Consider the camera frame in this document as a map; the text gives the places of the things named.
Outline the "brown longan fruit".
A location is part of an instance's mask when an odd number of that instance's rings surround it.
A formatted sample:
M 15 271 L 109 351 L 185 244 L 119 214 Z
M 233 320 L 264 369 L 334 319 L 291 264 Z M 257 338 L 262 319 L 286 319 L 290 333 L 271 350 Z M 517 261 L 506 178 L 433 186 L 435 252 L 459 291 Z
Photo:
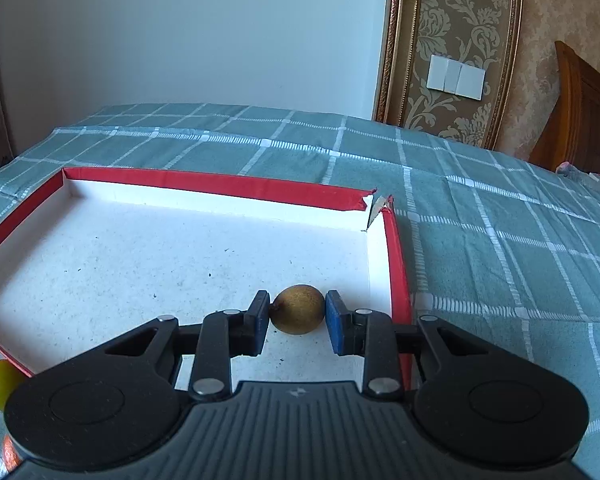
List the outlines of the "brown longan fruit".
M 323 322 L 325 299 L 313 286 L 292 285 L 276 296 L 268 313 L 278 330 L 289 335 L 304 335 Z

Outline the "red cardboard box lid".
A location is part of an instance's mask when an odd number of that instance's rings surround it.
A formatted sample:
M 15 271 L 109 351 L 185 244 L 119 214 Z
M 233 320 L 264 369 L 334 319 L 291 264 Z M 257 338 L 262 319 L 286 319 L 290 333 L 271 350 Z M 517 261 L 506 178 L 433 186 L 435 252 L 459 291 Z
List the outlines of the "red cardboard box lid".
M 194 324 L 299 284 L 408 322 L 390 200 L 265 178 L 62 168 L 0 219 L 0 351 L 37 373 L 158 316 Z

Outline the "green plaid tablecloth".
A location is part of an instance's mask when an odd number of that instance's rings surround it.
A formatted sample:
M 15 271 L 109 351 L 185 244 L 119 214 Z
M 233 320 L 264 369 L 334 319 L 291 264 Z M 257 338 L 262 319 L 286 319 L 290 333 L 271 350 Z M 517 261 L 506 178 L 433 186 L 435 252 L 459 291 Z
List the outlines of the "green plaid tablecloth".
M 377 190 L 396 206 L 414 310 L 561 374 L 600 479 L 600 193 L 507 155 L 335 114 L 108 106 L 0 168 L 0 220 L 63 166 L 212 172 Z

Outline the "pink grey clothes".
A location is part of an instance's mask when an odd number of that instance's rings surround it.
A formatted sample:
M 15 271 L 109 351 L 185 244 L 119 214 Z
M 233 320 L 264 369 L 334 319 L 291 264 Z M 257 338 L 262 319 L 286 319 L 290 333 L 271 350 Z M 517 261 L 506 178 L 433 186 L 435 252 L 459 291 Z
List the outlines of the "pink grey clothes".
M 556 168 L 556 174 L 560 174 L 563 177 L 571 180 L 584 181 L 590 179 L 594 182 L 600 183 L 600 174 L 594 171 L 584 171 L 574 166 L 571 162 L 562 162 Z

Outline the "wooden headboard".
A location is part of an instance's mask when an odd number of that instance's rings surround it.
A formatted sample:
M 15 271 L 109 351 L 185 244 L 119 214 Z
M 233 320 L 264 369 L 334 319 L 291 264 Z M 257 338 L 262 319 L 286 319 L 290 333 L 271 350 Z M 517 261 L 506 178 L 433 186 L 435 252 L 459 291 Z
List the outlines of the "wooden headboard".
M 563 162 L 600 174 L 600 73 L 572 47 L 555 44 L 559 96 L 529 162 L 555 170 Z

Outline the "gold framed wallpaper panel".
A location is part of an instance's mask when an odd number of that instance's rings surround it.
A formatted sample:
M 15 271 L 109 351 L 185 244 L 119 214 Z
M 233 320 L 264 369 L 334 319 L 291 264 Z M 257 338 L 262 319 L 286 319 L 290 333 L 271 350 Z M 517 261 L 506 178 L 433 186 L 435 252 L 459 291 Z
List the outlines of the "gold framed wallpaper panel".
M 374 120 L 495 148 L 521 13 L 522 0 L 386 0 Z M 480 99 L 427 88 L 434 55 L 484 70 Z

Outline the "white wall switch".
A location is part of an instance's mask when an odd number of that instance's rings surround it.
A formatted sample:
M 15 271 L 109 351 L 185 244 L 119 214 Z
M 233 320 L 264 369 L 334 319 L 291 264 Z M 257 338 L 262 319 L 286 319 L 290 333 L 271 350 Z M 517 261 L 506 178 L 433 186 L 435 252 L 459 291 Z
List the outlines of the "white wall switch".
M 429 61 L 426 88 L 480 101 L 485 80 L 486 71 L 483 68 L 433 55 Z

